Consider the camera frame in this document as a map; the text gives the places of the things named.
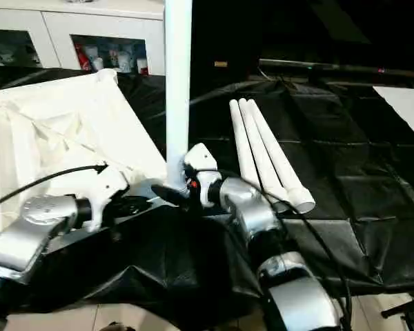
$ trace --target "white pipe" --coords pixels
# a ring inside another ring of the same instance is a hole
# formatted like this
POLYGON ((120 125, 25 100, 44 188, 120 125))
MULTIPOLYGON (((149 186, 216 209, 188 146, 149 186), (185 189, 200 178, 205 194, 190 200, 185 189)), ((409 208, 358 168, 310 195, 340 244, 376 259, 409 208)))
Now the white pipe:
POLYGON ((251 154, 250 144, 248 143, 246 128, 242 120, 241 111, 239 110, 236 100, 231 100, 229 105, 233 122, 233 132, 235 133, 237 159, 239 161, 241 177, 251 183, 254 183, 258 188, 260 188, 256 166, 251 154))
POLYGON ((188 150, 192 0, 166 0, 167 185, 186 190, 183 160, 188 150))
MULTIPOLYGON (((276 197, 288 201, 287 192, 282 187, 281 182, 277 178, 276 171, 271 164, 270 157, 267 153, 264 142, 259 135, 256 123, 250 113, 250 110, 248 109, 248 103, 245 99, 239 100, 239 108, 241 110, 242 118, 244 119, 244 125, 246 127, 250 147, 253 151, 253 156, 255 157, 257 171, 261 177, 262 187, 265 189, 265 191, 270 192, 276 197)), ((286 206, 279 205, 279 207, 282 210, 287 209, 286 206)))
POLYGON ((276 173, 281 179, 283 187, 287 190, 288 200, 294 207, 297 208, 299 212, 309 212, 316 205, 313 196, 310 191, 301 184, 296 172, 290 162, 288 162, 287 156, 284 154, 284 151, 277 142, 275 135, 268 127, 264 116, 254 100, 248 101, 248 108, 250 109, 250 113, 256 122, 257 128, 262 140, 264 141, 266 150, 270 155, 271 161, 275 166, 276 173))

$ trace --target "white tube end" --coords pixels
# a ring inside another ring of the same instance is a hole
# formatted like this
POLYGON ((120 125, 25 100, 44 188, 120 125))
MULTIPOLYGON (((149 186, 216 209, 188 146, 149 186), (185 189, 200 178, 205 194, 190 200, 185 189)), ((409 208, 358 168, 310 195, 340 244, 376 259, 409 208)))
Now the white tube end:
POLYGON ((301 214, 311 211, 316 205, 310 191, 305 187, 289 190, 288 200, 301 214))

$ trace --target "white cloth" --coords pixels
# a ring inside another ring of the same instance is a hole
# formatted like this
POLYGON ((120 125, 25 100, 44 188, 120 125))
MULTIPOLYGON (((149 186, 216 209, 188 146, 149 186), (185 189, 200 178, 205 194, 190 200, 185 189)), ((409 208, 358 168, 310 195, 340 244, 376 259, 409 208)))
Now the white cloth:
MULTIPOLYGON (((117 73, 0 90, 0 197, 68 168, 102 164, 131 183, 164 180, 166 162, 117 87, 117 73)), ((0 205, 0 230, 35 194, 82 194, 94 170, 57 177, 0 205)))

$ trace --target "table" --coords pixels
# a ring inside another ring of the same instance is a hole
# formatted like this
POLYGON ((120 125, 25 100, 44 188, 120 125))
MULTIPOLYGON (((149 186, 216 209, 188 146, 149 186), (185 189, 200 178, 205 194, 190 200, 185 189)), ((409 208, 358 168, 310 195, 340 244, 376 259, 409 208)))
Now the table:
MULTIPOLYGON (((0 68, 0 88, 82 72, 0 68)), ((119 87, 165 155, 164 80, 119 76, 119 87)), ((239 171, 228 101, 254 98, 316 208, 306 217, 333 250, 353 294, 414 290, 414 132, 372 89, 280 81, 235 84, 191 101, 190 145, 239 171)), ((131 302, 201 330, 246 314, 259 286, 224 227, 163 207, 46 257, 28 311, 76 301, 131 302)), ((285 218, 313 270, 338 288, 323 251, 300 220, 285 218)))

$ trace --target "black plastic sheet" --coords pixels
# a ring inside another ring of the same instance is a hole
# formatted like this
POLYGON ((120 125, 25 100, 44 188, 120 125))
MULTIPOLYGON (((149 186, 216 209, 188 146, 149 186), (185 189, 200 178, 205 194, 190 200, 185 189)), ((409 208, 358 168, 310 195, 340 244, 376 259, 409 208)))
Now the black plastic sheet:
MULTIPOLYGON (((81 74, 0 68, 0 88, 81 74)), ((165 155, 162 77, 119 76, 119 87, 165 155)), ((190 145, 239 172, 230 99, 253 98, 316 208, 306 217, 342 264, 353 294, 414 290, 414 132, 370 87, 245 82, 191 101, 190 145)), ((339 288, 324 251, 286 217, 313 270, 339 288)), ((226 216, 162 207, 46 257, 23 311, 134 303, 184 330, 246 314, 260 295, 226 216)))

